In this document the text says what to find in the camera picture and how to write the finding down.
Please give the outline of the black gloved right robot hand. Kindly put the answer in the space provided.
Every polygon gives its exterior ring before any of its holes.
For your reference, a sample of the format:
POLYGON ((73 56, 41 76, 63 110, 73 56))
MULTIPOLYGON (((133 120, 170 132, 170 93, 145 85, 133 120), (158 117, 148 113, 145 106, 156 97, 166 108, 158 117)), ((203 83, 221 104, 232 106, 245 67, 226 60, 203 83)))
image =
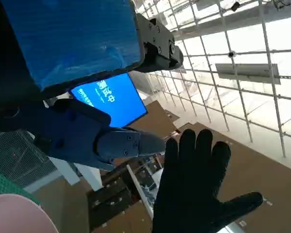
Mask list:
POLYGON ((216 233, 256 210, 259 192, 221 202, 217 196, 231 157, 227 143, 212 144, 208 129, 186 129, 166 142, 164 168, 154 204, 154 233, 216 233))

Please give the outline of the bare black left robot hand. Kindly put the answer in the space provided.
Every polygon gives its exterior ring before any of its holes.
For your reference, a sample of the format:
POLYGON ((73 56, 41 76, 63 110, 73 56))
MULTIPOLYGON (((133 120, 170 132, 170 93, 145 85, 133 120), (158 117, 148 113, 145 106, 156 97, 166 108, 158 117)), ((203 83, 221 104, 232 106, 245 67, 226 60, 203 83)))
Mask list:
POLYGON ((0 0, 0 132, 28 131, 47 156, 107 171, 116 158, 164 152, 163 139, 112 127, 95 106, 44 100, 182 64, 173 34, 130 0, 0 0))

